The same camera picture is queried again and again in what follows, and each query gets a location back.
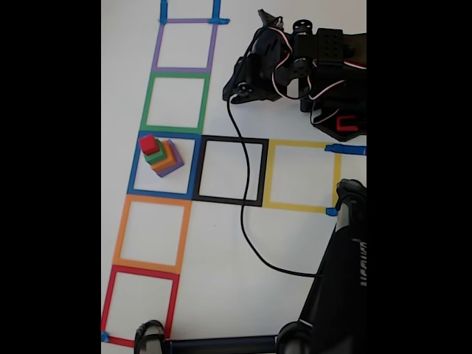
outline purple tape square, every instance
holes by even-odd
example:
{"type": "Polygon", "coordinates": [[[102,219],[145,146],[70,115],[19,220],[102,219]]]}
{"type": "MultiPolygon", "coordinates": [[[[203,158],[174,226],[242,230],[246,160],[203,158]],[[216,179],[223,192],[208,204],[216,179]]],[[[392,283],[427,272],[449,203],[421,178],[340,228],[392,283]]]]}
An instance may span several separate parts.
{"type": "MultiPolygon", "coordinates": [[[[168,24],[202,24],[207,23],[205,18],[174,18],[168,19],[168,24]]],[[[216,32],[218,31],[218,25],[212,25],[212,37],[209,42],[209,52],[208,60],[206,62],[206,68],[162,68],[157,66],[159,60],[159,53],[161,51],[162,36],[164,35],[164,25],[159,26],[159,33],[157,34],[157,45],[156,50],[154,51],[153,66],[151,68],[152,72],[197,72],[197,73],[210,73],[213,66],[213,55],[215,54],[215,45],[216,45],[216,32]]]]}
{"type": "Polygon", "coordinates": [[[177,147],[174,145],[174,143],[172,142],[172,140],[167,140],[169,142],[169,145],[170,147],[172,148],[172,153],[174,154],[175,158],[176,158],[176,161],[177,163],[174,164],[172,167],[169,167],[169,168],[166,168],[165,170],[157,173],[157,175],[159,177],[164,177],[164,176],[167,176],[169,173],[177,170],[178,168],[184,166],[184,162],[182,161],[182,158],[180,156],[180,153],[178,153],[177,151],[177,147]]]}

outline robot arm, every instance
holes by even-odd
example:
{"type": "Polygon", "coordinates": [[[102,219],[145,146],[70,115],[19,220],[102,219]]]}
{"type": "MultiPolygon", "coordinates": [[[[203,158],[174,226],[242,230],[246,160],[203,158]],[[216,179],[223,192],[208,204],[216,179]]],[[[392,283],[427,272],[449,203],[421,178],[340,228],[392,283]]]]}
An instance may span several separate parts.
{"type": "Polygon", "coordinates": [[[367,352],[367,189],[337,187],[338,221],[298,322],[281,329],[277,354],[367,352]]]}
{"type": "Polygon", "coordinates": [[[298,79],[300,111],[321,109],[320,117],[336,112],[313,125],[342,142],[367,134],[367,34],[325,28],[313,34],[309,20],[295,22],[290,34],[284,32],[281,17],[263,10],[259,15],[268,30],[258,29],[249,55],[237,60],[223,100],[236,94],[231,103],[276,101],[298,79]]]}

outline black metal rod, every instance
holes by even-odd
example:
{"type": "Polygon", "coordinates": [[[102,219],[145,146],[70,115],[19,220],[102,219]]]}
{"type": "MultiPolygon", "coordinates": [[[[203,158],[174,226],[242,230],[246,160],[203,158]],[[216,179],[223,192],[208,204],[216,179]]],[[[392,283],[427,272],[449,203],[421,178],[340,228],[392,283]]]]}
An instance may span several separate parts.
{"type": "Polygon", "coordinates": [[[275,353],[276,336],[170,341],[171,354],[275,353]]]}
{"type": "MultiPolygon", "coordinates": [[[[330,237],[330,241],[328,242],[327,247],[324,251],[322,261],[320,262],[319,267],[318,267],[318,271],[317,271],[318,274],[323,274],[323,265],[325,264],[327,250],[330,248],[331,240],[333,239],[335,232],[336,232],[336,228],[333,230],[333,233],[331,234],[331,237],[330,237]]],[[[305,304],[303,305],[302,312],[300,313],[299,319],[301,319],[304,322],[309,323],[310,325],[313,324],[313,320],[316,315],[316,310],[318,306],[317,299],[318,299],[319,291],[321,288],[322,280],[323,278],[315,278],[313,280],[313,284],[311,285],[310,292],[308,293],[308,297],[305,300],[305,304]]]]}

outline orange block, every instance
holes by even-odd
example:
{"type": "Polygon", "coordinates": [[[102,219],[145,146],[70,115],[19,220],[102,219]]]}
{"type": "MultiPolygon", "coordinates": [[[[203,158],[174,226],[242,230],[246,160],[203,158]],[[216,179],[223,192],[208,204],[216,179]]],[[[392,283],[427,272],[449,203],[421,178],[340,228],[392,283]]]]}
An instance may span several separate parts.
{"type": "Polygon", "coordinates": [[[150,168],[152,168],[156,173],[172,167],[177,163],[176,157],[172,153],[172,148],[169,142],[166,140],[165,142],[162,142],[162,145],[164,146],[166,158],[150,166],[150,168]]]}

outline stacked blocks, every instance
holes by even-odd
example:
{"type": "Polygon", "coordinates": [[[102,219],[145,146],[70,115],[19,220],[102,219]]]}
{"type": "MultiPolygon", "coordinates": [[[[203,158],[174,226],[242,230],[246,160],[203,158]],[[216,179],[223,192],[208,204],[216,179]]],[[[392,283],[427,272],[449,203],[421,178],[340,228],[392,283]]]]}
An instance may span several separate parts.
{"type": "Polygon", "coordinates": [[[146,162],[159,177],[164,177],[184,166],[177,147],[171,140],[161,142],[154,136],[147,135],[139,140],[139,146],[146,162]]]}

